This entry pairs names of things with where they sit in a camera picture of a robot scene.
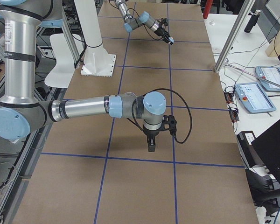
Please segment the red object at edge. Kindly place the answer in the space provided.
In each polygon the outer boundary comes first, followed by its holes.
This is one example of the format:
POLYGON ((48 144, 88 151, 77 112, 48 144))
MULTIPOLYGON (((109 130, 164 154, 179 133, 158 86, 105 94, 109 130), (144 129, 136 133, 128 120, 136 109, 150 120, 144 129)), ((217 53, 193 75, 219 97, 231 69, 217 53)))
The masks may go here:
POLYGON ((205 8, 203 11, 203 18, 207 19, 212 7, 213 0, 206 0, 205 8))

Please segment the orange circuit board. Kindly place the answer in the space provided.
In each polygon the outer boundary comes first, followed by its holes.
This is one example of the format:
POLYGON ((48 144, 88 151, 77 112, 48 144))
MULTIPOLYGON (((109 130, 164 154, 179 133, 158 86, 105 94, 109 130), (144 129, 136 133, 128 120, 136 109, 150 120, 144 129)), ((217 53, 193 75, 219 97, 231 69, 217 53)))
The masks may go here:
POLYGON ((234 102, 233 96, 234 96, 233 92, 224 92, 224 97, 225 97, 226 103, 228 103, 228 104, 233 103, 234 102))

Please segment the black bottle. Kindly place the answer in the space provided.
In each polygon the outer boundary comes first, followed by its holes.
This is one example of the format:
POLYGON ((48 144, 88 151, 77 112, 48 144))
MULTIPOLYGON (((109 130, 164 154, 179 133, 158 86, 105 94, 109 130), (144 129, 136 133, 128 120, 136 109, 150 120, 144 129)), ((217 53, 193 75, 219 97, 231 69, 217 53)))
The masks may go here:
POLYGON ((253 15, 250 17, 250 19, 244 29, 244 32, 246 32, 246 33, 251 32, 252 28, 256 25, 256 23, 260 17, 260 13, 261 13, 261 10, 259 10, 259 9, 255 10, 253 15))

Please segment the black desktop box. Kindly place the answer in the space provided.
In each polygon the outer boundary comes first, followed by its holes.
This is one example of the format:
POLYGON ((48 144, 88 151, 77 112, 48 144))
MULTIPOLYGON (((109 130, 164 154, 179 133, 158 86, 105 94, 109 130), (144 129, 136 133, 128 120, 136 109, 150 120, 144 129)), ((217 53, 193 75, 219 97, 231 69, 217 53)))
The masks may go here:
POLYGON ((255 140, 253 131, 241 131, 237 134, 237 141, 240 150, 240 154, 246 167, 251 168, 255 165, 262 165, 262 160, 257 155, 252 146, 252 142, 255 140))

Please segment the near blue teach pendant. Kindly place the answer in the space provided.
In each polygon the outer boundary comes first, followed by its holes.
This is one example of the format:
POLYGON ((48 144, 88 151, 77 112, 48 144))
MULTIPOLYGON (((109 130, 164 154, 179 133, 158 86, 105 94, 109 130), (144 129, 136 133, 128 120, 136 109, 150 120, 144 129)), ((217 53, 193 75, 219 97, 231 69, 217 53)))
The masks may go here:
POLYGON ((276 111, 276 107, 257 82, 235 84, 235 93, 251 114, 276 111))

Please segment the blue teach pendant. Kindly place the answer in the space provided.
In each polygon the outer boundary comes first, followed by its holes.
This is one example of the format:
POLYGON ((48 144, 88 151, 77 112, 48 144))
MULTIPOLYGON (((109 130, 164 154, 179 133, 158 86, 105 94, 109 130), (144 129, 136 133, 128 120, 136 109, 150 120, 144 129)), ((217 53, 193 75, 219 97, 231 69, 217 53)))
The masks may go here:
POLYGON ((257 82, 235 84, 235 93, 251 114, 276 111, 276 107, 257 82))
MULTIPOLYGON (((271 82, 277 83, 280 85, 280 68, 279 67, 268 67, 268 66, 257 66, 256 75, 260 78, 269 80, 271 82)), ((260 80, 262 87, 269 92, 280 92, 280 87, 275 86, 266 81, 260 80)))

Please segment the white plastic chair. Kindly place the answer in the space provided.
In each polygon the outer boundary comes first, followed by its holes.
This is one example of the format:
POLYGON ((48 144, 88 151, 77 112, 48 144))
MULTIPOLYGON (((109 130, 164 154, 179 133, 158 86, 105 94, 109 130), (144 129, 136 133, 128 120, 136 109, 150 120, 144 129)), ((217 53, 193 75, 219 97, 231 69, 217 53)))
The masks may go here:
POLYGON ((56 65, 45 78, 49 87, 68 88, 75 72, 74 59, 64 34, 50 36, 50 42, 56 58, 56 65))

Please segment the far blue teach pendant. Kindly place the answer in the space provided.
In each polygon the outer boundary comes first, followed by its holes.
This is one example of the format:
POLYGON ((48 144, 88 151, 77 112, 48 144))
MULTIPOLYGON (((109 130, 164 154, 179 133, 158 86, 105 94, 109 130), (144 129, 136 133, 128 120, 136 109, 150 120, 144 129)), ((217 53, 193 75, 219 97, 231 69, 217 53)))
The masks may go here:
MULTIPOLYGON (((280 85, 280 68, 279 67, 268 67, 268 66, 257 66, 256 75, 260 78, 269 80, 271 82, 277 83, 280 85)), ((275 86, 266 81, 260 80, 262 87, 269 92, 280 92, 280 87, 275 86)))

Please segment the black laptop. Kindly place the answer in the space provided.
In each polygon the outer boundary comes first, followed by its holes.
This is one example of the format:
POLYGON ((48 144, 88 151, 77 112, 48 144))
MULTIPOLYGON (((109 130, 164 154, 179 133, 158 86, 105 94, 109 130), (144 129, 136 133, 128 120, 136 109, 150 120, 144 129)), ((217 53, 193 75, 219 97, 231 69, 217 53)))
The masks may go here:
POLYGON ((252 146, 280 184, 280 119, 252 141, 252 146))

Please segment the aluminium frame post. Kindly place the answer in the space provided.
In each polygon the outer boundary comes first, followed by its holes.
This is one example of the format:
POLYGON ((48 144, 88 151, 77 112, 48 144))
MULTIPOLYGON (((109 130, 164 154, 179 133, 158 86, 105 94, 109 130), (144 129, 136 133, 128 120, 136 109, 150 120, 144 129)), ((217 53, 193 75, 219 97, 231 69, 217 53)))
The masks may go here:
POLYGON ((223 63, 224 63, 225 59, 227 58, 233 43, 236 40, 239 30, 242 27, 242 25, 245 21, 245 18, 248 15, 250 9, 252 8, 254 2, 255 2, 255 0, 245 0, 244 1, 242 8, 239 11, 239 14, 237 15, 237 18, 234 22, 234 25, 228 35, 225 45, 221 51, 221 54, 216 62, 216 65, 214 67, 215 73, 219 73, 219 71, 221 70, 223 63))

